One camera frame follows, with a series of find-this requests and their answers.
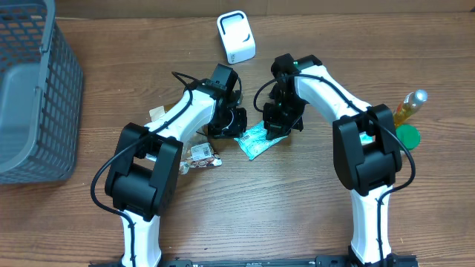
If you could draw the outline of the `brown snack packet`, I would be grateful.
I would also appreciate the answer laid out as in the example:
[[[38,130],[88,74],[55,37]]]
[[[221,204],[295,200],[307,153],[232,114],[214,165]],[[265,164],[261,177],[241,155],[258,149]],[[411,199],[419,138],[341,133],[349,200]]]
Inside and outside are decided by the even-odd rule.
[[[192,168],[210,168],[222,164],[220,155],[214,151],[204,129],[200,128],[183,146],[179,174],[187,174]]]

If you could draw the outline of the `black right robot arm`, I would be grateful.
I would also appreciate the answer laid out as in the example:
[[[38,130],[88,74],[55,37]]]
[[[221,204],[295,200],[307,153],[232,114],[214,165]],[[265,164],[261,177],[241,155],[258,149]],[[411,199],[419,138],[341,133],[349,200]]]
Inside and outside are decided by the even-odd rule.
[[[293,129],[301,131],[306,105],[332,125],[333,165],[352,202],[349,265],[399,266],[387,238],[390,191],[402,168],[390,109],[354,97],[314,55],[279,56],[271,73],[271,102],[262,111],[268,140],[288,136]]]

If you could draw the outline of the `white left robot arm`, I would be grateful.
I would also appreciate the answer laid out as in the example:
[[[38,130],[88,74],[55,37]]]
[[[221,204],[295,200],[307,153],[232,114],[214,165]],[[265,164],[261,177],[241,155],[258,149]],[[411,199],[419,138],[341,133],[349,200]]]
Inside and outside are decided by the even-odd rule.
[[[111,212],[122,219],[125,251],[118,266],[158,266],[160,218],[177,186],[183,146],[202,127],[213,139],[233,139],[246,130],[240,106],[242,83],[230,67],[218,64],[209,79],[183,73],[183,97],[158,120],[127,124],[114,153],[101,168],[107,171],[105,194]]]

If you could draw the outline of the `light blue wipes pack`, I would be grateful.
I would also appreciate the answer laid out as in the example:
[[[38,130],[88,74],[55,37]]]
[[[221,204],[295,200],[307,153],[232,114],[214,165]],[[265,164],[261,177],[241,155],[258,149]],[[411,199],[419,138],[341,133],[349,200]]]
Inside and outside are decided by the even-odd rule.
[[[254,160],[267,149],[280,142],[284,137],[268,140],[266,138],[266,129],[264,121],[260,121],[255,126],[248,129],[242,137],[235,138],[241,150],[248,156],[250,160]]]

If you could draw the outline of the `yellow bottle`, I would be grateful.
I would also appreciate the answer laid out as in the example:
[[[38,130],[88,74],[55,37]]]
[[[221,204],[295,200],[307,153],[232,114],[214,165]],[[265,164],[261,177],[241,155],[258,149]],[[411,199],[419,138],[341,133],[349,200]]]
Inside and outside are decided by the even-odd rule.
[[[416,90],[409,93],[393,112],[395,127],[403,125],[412,115],[418,112],[428,100],[426,90]]]

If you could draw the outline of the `teal tissue pack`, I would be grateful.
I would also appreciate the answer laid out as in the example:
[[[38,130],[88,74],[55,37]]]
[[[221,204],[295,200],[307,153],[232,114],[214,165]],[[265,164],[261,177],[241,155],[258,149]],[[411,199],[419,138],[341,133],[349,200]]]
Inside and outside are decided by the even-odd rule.
[[[362,145],[369,145],[370,143],[374,142],[374,138],[372,136],[368,136],[366,133],[360,133],[359,137]]]

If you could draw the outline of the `green lid jar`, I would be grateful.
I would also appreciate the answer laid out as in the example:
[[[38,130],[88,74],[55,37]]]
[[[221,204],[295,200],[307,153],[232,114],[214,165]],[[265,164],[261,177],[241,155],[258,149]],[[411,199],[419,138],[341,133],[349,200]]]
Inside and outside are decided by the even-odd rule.
[[[396,135],[409,151],[417,148],[421,142],[419,131],[412,125],[400,125],[396,129]]]

